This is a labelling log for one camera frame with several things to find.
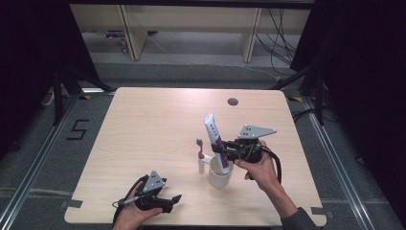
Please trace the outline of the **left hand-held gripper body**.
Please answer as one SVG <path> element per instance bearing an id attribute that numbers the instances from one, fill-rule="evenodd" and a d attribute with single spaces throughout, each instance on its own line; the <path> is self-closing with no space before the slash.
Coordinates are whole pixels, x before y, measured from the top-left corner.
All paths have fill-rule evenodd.
<path id="1" fill-rule="evenodd" d="M 142 211 L 147 211 L 153 208 L 160 208 L 163 205 L 162 198 L 158 197 L 158 194 L 164 188 L 166 179 L 162 178 L 157 171 L 152 171 L 150 175 L 146 175 L 142 178 L 143 184 L 141 188 L 136 192 L 136 196 L 140 198 L 136 200 L 136 206 Z"/>

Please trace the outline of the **pink toothbrush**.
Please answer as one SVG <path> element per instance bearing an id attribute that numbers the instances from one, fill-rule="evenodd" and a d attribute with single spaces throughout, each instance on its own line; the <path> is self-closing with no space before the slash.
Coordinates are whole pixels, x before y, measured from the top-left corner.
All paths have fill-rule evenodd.
<path id="1" fill-rule="evenodd" d="M 199 146 L 198 158 L 204 159 L 205 155 L 203 153 L 203 141 L 199 138 L 196 139 L 196 144 Z"/>

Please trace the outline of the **white and purple toothpaste tube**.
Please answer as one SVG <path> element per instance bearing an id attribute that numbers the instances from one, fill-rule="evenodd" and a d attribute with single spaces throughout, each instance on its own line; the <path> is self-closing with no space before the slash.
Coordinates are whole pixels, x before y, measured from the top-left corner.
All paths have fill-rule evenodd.
<path id="1" fill-rule="evenodd" d="M 218 145 L 218 146 L 222 147 L 222 140 L 221 140 L 221 136 L 220 136 L 220 134 L 218 132 L 218 129 L 216 127 L 216 124 L 215 124 L 214 114 L 210 113 L 204 119 L 203 123 L 204 123 L 204 125 L 206 127 L 206 130 L 208 132 L 208 135 L 209 135 L 209 138 L 210 138 L 210 141 L 211 141 L 211 145 L 215 144 L 215 145 Z M 219 168 L 220 168 L 221 172 L 223 174 L 229 173 L 231 170 L 230 170 L 228 160 L 227 161 L 222 161 L 216 154 L 215 154 L 215 156 L 217 158 L 217 162 L 218 162 L 218 165 L 219 165 Z"/>

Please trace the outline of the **person's right hand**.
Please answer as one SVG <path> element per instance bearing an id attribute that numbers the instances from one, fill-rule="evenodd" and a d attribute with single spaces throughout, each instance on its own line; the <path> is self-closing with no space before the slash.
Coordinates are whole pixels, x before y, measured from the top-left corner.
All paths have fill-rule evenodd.
<path id="1" fill-rule="evenodd" d="M 261 159 L 258 163 L 249 163 L 238 159 L 235 164 L 247 171 L 246 180 L 253 178 L 259 188 L 267 194 L 275 194 L 282 188 L 276 175 L 273 159 L 265 151 L 261 153 Z"/>

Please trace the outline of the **aluminium floor rail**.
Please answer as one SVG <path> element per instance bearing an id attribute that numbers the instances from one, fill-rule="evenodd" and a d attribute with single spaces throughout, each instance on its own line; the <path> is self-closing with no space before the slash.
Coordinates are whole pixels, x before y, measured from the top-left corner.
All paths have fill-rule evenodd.
<path id="1" fill-rule="evenodd" d="M 356 191 L 350 177 L 339 159 L 336 148 L 333 146 L 325 127 L 319 122 L 319 119 L 314 112 L 309 114 L 309 119 L 315 129 L 315 132 L 323 146 L 327 155 L 328 161 L 334 171 L 334 174 L 340 184 L 341 189 L 349 203 L 349 206 L 360 226 L 361 230 L 376 230 L 372 222 L 372 217 L 369 214 L 367 207 L 361 200 L 360 195 Z"/>
<path id="2" fill-rule="evenodd" d="M 10 230 L 15 218 L 21 210 L 31 187 L 35 183 L 40 174 L 43 165 L 45 164 L 51 149 L 55 145 L 56 139 L 64 127 L 65 121 L 68 118 L 73 106 L 79 99 L 79 95 L 71 96 L 66 105 L 62 109 L 62 115 L 59 121 L 53 125 L 48 132 L 48 135 L 37 153 L 33 163 L 26 172 L 23 180 L 15 189 L 10 201 L 0 215 L 0 230 Z"/>

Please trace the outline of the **black curtain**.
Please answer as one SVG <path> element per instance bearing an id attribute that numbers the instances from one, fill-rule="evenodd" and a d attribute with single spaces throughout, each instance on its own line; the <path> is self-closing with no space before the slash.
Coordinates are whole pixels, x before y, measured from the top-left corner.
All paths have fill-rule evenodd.
<path id="1" fill-rule="evenodd" d="M 0 0 L 0 160 L 23 134 L 55 71 L 98 81 L 68 0 Z"/>
<path id="2" fill-rule="evenodd" d="M 323 75 L 337 115 L 406 227 L 406 0 L 315 0 L 291 68 L 332 39 Z"/>

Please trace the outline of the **person's left hand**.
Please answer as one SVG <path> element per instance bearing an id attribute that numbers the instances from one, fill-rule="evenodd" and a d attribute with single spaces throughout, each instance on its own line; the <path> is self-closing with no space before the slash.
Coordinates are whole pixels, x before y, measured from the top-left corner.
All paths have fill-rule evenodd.
<path id="1" fill-rule="evenodd" d="M 134 203 L 130 203 L 118 214 L 112 230 L 137 230 L 147 219 L 156 217 L 162 213 L 162 208 L 142 211 Z"/>

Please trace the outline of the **black metal stand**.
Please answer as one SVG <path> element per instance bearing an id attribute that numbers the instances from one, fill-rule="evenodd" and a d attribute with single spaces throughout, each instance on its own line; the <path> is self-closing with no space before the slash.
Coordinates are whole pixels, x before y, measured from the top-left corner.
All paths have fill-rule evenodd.
<path id="1" fill-rule="evenodd" d="M 323 121 L 323 75 L 322 68 L 315 63 L 311 63 L 303 70 L 297 72 L 293 76 L 278 82 L 276 85 L 269 87 L 269 90 L 280 90 L 290 83 L 303 78 L 302 85 L 300 87 L 300 94 L 302 96 L 308 96 L 311 93 L 315 96 L 315 115 L 319 124 L 322 126 Z"/>
<path id="2" fill-rule="evenodd" d="M 78 81 L 87 81 L 95 86 L 98 86 L 98 88 L 100 88 L 104 92 L 116 91 L 116 88 L 101 82 L 97 74 L 89 75 L 69 65 L 59 64 L 59 66 L 55 69 L 53 76 L 53 89 L 55 99 L 54 125 L 57 125 L 64 115 L 62 88 L 65 88 L 71 97 L 78 96 L 83 92 L 78 84 Z"/>

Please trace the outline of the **white cup with side holder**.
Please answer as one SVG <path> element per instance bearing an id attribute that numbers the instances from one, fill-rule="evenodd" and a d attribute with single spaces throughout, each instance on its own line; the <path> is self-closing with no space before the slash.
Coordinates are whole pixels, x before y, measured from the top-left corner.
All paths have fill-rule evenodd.
<path id="1" fill-rule="evenodd" d="M 215 156 L 204 155 L 202 158 L 198 159 L 199 172 L 203 173 L 205 167 L 209 168 L 208 181 L 213 187 L 223 189 L 229 184 L 233 172 L 232 165 L 229 165 L 226 172 L 224 172 L 221 168 L 221 164 L 218 163 Z"/>

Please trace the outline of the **beige wooden desk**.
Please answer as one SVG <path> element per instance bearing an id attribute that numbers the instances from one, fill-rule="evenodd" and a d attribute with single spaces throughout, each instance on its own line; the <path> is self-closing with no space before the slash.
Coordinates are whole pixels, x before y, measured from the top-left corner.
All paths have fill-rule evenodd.
<path id="1" fill-rule="evenodd" d="M 240 35 L 243 60 L 251 60 L 256 34 L 300 35 L 308 10 L 219 7 L 158 7 L 72 4 L 80 29 L 122 31 L 132 59 L 140 58 L 148 32 L 231 33 Z"/>

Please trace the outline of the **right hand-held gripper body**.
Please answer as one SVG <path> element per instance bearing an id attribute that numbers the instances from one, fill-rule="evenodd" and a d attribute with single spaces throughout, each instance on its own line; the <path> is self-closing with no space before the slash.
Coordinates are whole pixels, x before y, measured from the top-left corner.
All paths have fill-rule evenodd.
<path id="1" fill-rule="evenodd" d="M 235 161 L 239 159 L 249 163 L 258 163 L 263 151 L 276 159 L 277 155 L 259 142 L 260 137 L 275 134 L 276 132 L 274 128 L 245 125 L 235 139 L 240 142 L 240 149 L 226 149 L 228 160 Z"/>

